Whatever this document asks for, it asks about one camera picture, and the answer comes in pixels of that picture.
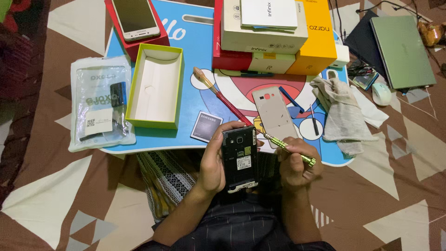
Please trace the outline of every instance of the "printed cartoon character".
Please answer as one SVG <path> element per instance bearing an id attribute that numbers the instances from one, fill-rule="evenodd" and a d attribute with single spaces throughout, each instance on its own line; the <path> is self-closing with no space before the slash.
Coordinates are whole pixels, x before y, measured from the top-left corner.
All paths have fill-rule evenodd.
<path id="1" fill-rule="evenodd" d="M 320 108 L 319 101 L 315 98 L 311 90 L 313 89 L 307 82 L 306 76 L 301 75 L 275 75 L 274 77 L 258 77 L 245 78 L 240 77 L 239 71 L 226 71 L 215 69 L 212 73 L 208 69 L 202 69 L 206 77 L 214 84 L 214 86 L 222 92 L 222 94 L 235 106 L 243 115 L 245 115 L 257 129 L 265 131 L 259 113 L 257 112 L 252 92 L 271 86 L 282 86 L 290 96 L 302 106 L 304 113 L 299 113 L 297 118 L 293 119 L 295 129 L 300 138 L 303 138 L 307 143 L 316 147 L 322 157 L 322 161 L 331 165 L 345 165 L 348 159 L 344 158 L 342 152 L 337 147 L 336 143 L 325 142 L 322 139 L 323 127 L 326 119 L 326 112 Z M 217 97 L 209 90 L 206 85 L 191 76 L 191 84 L 200 90 L 201 97 L 204 104 L 209 110 L 209 113 L 222 117 L 223 122 L 239 120 Z M 293 104 L 283 96 L 283 99 L 290 109 L 293 109 Z M 314 117 L 317 120 L 319 135 L 315 135 L 314 126 L 312 122 L 310 105 L 314 110 Z M 269 144 L 262 146 L 262 151 L 273 153 L 274 149 Z M 326 153 L 324 150 L 333 151 L 333 153 Z"/>

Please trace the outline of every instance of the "phone label sticker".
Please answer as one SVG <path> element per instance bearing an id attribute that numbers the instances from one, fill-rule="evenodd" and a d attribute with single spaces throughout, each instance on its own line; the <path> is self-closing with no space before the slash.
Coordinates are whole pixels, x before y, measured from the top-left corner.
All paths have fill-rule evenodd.
<path id="1" fill-rule="evenodd" d="M 112 131 L 113 108 L 87 112 L 85 135 Z"/>
<path id="2" fill-rule="evenodd" d="M 242 170 L 248 167 L 251 167 L 251 156 L 237 158 L 237 170 Z"/>

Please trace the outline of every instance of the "yellow realme narzo box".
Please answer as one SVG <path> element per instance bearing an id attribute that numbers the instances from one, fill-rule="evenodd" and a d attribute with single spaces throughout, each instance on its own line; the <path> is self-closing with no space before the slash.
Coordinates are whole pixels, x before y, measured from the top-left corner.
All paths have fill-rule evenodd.
<path id="1" fill-rule="evenodd" d="M 178 129 L 183 49 L 140 44 L 125 119 L 134 126 Z"/>
<path id="2" fill-rule="evenodd" d="M 296 54 L 287 74 L 318 75 L 338 57 L 331 27 L 328 2 L 304 0 L 308 40 Z"/>

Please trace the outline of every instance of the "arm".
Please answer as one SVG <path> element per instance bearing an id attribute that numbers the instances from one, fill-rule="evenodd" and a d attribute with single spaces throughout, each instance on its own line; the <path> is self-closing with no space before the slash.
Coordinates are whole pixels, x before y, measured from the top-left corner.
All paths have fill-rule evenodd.
<path id="1" fill-rule="evenodd" d="M 157 227 L 153 240 L 171 246 L 191 233 L 200 222 L 214 195 L 194 185 L 177 208 Z"/>
<path id="2" fill-rule="evenodd" d="M 307 187 L 323 170 L 317 150 L 302 139 L 284 140 L 290 153 L 281 151 L 280 174 L 282 190 L 282 220 L 286 232 L 295 244 L 321 241 L 321 234 L 314 223 L 313 213 L 308 199 Z M 316 164 L 309 167 L 302 161 L 300 154 L 316 159 Z"/>
<path id="3" fill-rule="evenodd" d="M 297 191 L 283 190 L 282 219 L 288 236 L 295 244 L 322 240 L 314 223 L 306 187 Z"/>
<path id="4" fill-rule="evenodd" d="M 223 142 L 222 132 L 243 126 L 245 126 L 243 122 L 231 121 L 217 128 L 204 151 L 197 183 L 184 196 L 177 208 L 157 227 L 153 234 L 154 241 L 171 246 L 195 230 L 214 195 L 225 186 L 220 149 Z M 258 146 L 263 144 L 260 140 L 257 141 Z"/>

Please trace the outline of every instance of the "white box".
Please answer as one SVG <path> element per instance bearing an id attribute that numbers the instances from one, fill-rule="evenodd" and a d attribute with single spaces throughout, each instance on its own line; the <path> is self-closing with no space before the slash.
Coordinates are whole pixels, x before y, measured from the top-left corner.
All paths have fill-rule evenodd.
<path id="1" fill-rule="evenodd" d="M 296 54 L 308 39 L 304 4 L 296 1 L 297 29 L 294 32 L 254 31 L 240 26 L 240 0 L 224 0 L 221 48 L 245 52 Z"/>
<path id="2" fill-rule="evenodd" d="M 338 58 L 331 63 L 331 67 L 342 68 L 350 62 L 350 53 L 348 52 L 348 46 L 335 44 L 336 54 Z"/>
<path id="3" fill-rule="evenodd" d="M 254 52 L 248 70 L 284 74 L 294 61 L 295 55 Z"/>

